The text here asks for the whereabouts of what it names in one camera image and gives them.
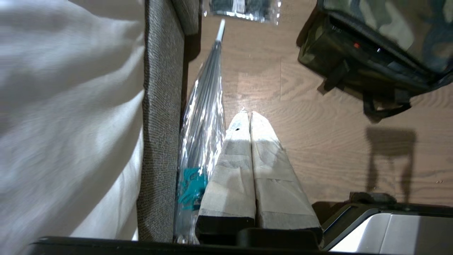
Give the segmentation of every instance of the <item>bag strap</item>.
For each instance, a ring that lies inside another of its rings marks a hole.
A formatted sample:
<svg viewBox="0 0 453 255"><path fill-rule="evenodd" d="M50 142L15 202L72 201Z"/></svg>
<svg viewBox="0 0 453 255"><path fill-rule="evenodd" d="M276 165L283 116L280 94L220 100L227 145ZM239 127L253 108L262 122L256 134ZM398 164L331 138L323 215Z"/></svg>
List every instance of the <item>bag strap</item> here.
<svg viewBox="0 0 453 255"><path fill-rule="evenodd" d="M335 86L337 86L343 77L349 72L349 64L344 59L337 67L329 74L324 83L324 89L326 91L331 91Z"/></svg>
<svg viewBox="0 0 453 255"><path fill-rule="evenodd" d="M376 110L373 102L373 95L368 91L363 91L363 113L372 118L387 118L404 112L411 108L409 102L402 103L400 107L388 110Z"/></svg>

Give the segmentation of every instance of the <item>plastic packaging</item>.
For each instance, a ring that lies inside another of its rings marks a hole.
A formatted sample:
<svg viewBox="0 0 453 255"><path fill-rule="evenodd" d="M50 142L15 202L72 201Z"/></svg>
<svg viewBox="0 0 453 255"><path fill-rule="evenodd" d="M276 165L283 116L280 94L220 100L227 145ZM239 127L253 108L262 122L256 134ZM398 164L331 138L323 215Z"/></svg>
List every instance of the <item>plastic packaging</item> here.
<svg viewBox="0 0 453 255"><path fill-rule="evenodd" d="M203 14L279 24L282 0L204 0Z"/></svg>
<svg viewBox="0 0 453 255"><path fill-rule="evenodd" d="M174 218L175 242L197 243L194 228L201 198L221 152L225 136L222 105L221 21L211 53L193 86L181 129Z"/></svg>

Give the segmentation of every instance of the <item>gray fabric panel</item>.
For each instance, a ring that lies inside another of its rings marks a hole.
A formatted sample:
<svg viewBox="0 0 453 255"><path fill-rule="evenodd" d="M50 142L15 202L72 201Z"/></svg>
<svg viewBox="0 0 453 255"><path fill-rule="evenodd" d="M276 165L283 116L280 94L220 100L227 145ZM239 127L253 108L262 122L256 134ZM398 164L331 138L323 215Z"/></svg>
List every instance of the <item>gray fabric panel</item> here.
<svg viewBox="0 0 453 255"><path fill-rule="evenodd" d="M178 163L184 34L171 0L146 6L144 153L139 239L171 242Z"/></svg>
<svg viewBox="0 0 453 255"><path fill-rule="evenodd" d="M172 0L179 22L186 35L198 33L200 0Z"/></svg>

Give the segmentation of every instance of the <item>umbrella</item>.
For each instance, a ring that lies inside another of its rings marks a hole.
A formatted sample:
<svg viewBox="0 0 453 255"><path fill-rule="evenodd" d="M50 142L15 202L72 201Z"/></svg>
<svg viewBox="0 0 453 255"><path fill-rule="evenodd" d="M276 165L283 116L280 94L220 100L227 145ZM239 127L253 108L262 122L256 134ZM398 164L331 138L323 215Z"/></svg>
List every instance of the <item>umbrella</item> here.
<svg viewBox="0 0 453 255"><path fill-rule="evenodd" d="M225 20L192 89L181 128L174 237L196 243L194 225L201 198L225 136L222 105L221 49Z"/></svg>

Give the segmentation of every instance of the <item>camouflage bag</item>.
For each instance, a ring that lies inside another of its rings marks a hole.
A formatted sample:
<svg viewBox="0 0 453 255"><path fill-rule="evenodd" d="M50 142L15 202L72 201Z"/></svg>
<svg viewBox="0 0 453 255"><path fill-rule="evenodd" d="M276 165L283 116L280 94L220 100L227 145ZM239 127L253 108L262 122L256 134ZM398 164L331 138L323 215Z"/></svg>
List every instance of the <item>camouflage bag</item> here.
<svg viewBox="0 0 453 255"><path fill-rule="evenodd" d="M452 20L453 0L318 0L298 59L327 91L351 88L366 115L390 117L452 82ZM374 100L392 106L376 110Z"/></svg>

